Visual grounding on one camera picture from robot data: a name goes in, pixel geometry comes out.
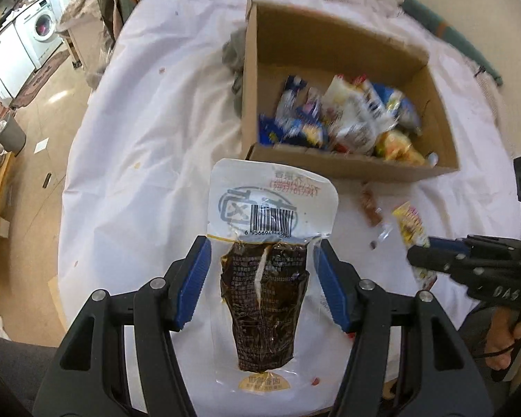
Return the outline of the right human hand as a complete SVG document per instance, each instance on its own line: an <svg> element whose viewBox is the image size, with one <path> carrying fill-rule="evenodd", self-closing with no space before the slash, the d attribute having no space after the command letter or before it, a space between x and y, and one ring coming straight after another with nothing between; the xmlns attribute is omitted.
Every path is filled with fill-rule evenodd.
<svg viewBox="0 0 521 417"><path fill-rule="evenodd" d="M486 354L504 350L521 339L521 321L513 325L516 318L516 312L511 309L499 307L495 310L488 330Z"/></svg>

